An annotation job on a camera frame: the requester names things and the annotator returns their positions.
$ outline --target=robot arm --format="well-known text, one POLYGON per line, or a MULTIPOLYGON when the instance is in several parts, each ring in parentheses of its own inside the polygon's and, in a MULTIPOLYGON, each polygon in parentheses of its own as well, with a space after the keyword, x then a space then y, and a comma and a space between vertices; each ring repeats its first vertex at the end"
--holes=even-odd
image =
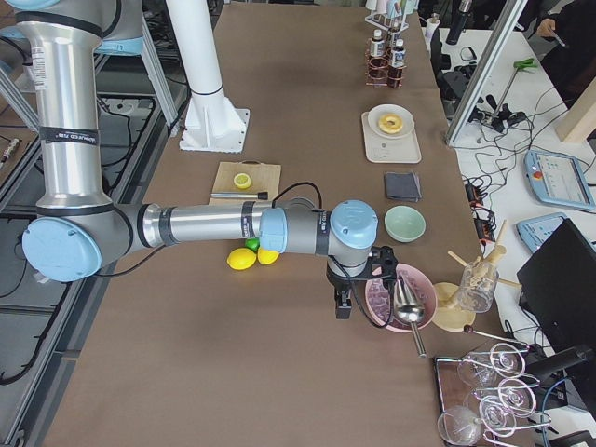
POLYGON ((327 277, 336 289, 338 318, 349 315, 352 281, 371 278, 374 264, 395 283, 397 261, 390 249, 373 248, 377 218, 363 202, 347 201, 333 212, 303 200, 281 208, 254 202, 184 208, 114 204, 102 191, 93 52, 114 35, 118 51, 130 48, 126 43, 136 41, 141 27, 125 23, 123 11, 131 9, 132 22, 140 22, 141 1, 8 2, 18 9, 18 26, 31 42, 45 168, 39 217, 23 235, 34 268, 72 281, 142 248, 258 237, 269 250, 329 256, 327 277))

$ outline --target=hand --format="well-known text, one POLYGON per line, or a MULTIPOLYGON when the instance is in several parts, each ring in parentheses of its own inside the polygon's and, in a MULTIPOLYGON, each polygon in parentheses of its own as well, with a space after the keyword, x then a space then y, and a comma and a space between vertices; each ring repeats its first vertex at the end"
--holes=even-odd
POLYGON ((544 19, 538 25, 537 33, 540 37, 554 37, 552 34, 555 31, 556 23, 553 19, 544 19))

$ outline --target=blue device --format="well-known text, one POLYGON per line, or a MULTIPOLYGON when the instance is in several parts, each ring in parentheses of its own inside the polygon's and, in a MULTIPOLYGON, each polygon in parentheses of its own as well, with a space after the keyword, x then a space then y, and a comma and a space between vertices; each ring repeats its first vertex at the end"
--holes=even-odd
POLYGON ((534 253, 566 218, 563 212, 555 212, 518 222, 516 227, 523 243, 534 253))
POLYGON ((531 149, 524 163, 530 186, 540 201, 577 210, 596 208, 577 158, 531 149))

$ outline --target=blue cable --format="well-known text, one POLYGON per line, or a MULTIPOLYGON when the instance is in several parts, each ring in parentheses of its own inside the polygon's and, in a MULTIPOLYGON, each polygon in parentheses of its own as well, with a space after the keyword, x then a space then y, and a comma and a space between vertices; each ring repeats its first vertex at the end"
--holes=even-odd
MULTIPOLYGON (((540 409, 540 411, 542 413, 545 412, 545 410, 547 409, 547 400, 549 400, 550 395, 552 394, 552 391, 559 386, 560 384, 562 384, 565 380, 571 380, 569 377, 563 377, 563 379, 560 379, 559 381, 555 382, 555 384, 553 386, 551 386, 549 388, 549 391, 547 391, 547 394, 544 395, 544 400, 542 400, 542 408, 540 409)), ((550 447, 550 441, 549 441, 549 437, 547 436, 547 428, 546 426, 542 426, 540 428, 540 430, 542 431, 542 442, 544 444, 544 447, 550 447)))

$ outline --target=pink bowl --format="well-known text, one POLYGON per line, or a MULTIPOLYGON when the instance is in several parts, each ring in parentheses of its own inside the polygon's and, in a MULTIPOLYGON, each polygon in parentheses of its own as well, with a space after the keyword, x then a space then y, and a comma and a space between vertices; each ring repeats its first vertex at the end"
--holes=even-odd
MULTIPOLYGON (((425 306, 425 316, 418 324, 420 329, 424 328, 435 315, 437 310, 437 294, 432 282, 418 269, 407 264, 398 264, 396 268, 398 276, 408 282, 413 292, 425 306)), ((373 272, 375 275, 381 273, 381 268, 373 272)), ((389 316, 389 293, 383 287, 382 279, 370 279, 366 281, 364 289, 366 305, 369 309, 372 319, 378 324, 383 324, 389 316)), ((399 322, 396 318, 389 323, 387 329, 393 332, 411 332, 410 325, 399 322)))

